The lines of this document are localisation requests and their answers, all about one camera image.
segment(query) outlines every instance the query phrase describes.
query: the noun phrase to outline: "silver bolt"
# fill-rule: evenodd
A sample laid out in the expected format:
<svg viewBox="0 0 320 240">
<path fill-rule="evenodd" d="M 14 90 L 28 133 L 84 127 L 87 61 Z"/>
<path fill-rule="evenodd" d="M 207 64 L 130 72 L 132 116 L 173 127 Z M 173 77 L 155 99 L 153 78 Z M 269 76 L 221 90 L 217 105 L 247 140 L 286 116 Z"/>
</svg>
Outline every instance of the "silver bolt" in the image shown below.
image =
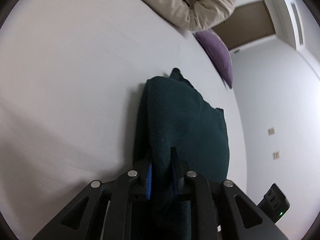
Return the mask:
<svg viewBox="0 0 320 240">
<path fill-rule="evenodd" d="M 194 178 L 197 176 L 197 173 L 195 171 L 187 171 L 187 176 L 190 178 Z"/>
<path fill-rule="evenodd" d="M 233 187 L 233 182 L 227 179 L 223 182 L 223 185 L 225 185 L 226 187 Z"/>
<path fill-rule="evenodd" d="M 91 182 L 91 187 L 100 187 L 100 181 L 94 180 L 93 182 Z"/>
<path fill-rule="evenodd" d="M 129 176 L 129 177 L 135 177 L 135 176 L 137 176 L 137 175 L 138 175 L 138 172 L 135 171 L 135 170 L 128 171 L 128 176 Z"/>
</svg>

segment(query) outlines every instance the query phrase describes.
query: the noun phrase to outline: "white bed sheet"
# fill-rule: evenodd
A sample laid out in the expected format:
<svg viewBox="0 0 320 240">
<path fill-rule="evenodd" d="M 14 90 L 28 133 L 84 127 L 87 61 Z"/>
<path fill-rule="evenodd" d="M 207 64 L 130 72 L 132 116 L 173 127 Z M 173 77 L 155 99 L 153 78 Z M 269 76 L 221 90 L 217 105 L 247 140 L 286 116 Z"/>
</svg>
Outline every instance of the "white bed sheet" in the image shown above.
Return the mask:
<svg viewBox="0 0 320 240">
<path fill-rule="evenodd" d="M 235 95 L 190 32 L 141 0 L 18 2 L 0 31 L 0 210 L 19 239 L 131 167 L 143 83 L 174 67 L 224 109 L 228 178 L 246 191 Z"/>
</svg>

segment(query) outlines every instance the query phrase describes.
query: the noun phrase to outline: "wall outlet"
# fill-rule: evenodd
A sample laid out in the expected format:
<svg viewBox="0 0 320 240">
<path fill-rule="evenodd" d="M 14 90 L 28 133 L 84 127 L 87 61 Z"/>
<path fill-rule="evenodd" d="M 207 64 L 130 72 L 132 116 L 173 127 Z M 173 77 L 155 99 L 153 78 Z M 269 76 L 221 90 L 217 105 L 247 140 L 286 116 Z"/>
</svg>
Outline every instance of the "wall outlet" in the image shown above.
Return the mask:
<svg viewBox="0 0 320 240">
<path fill-rule="evenodd" d="M 276 159 L 279 159 L 279 158 L 280 158 L 280 151 L 274 152 L 273 153 L 273 159 L 276 160 Z"/>
<path fill-rule="evenodd" d="M 275 133 L 276 133 L 276 130 L 274 127 L 268 129 L 268 135 L 273 135 Z"/>
</svg>

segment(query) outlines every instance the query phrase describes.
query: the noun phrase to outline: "purple pillow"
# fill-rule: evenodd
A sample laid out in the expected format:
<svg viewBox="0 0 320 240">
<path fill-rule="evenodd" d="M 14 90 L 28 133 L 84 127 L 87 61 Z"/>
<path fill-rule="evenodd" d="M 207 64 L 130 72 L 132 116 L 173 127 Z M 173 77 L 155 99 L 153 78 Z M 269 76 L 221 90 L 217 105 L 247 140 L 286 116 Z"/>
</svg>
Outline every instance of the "purple pillow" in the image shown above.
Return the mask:
<svg viewBox="0 0 320 240">
<path fill-rule="evenodd" d="M 195 38 L 207 53 L 219 75 L 232 88 L 232 66 L 227 46 L 214 31 L 198 32 Z"/>
</svg>

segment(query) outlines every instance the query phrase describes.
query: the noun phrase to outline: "dark green cloth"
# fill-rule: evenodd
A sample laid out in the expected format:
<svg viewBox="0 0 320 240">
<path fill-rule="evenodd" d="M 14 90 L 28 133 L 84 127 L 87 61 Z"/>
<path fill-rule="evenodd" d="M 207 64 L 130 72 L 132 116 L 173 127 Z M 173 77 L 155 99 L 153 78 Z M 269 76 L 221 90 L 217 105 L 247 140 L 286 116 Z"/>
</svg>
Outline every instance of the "dark green cloth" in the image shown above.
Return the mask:
<svg viewBox="0 0 320 240">
<path fill-rule="evenodd" d="M 170 78 L 147 81 L 138 112 L 133 161 L 148 150 L 153 158 L 149 239 L 191 239 L 190 203 L 175 201 L 172 192 L 171 147 L 208 180 L 226 179 L 229 147 L 223 110 L 204 101 L 178 69 Z"/>
</svg>

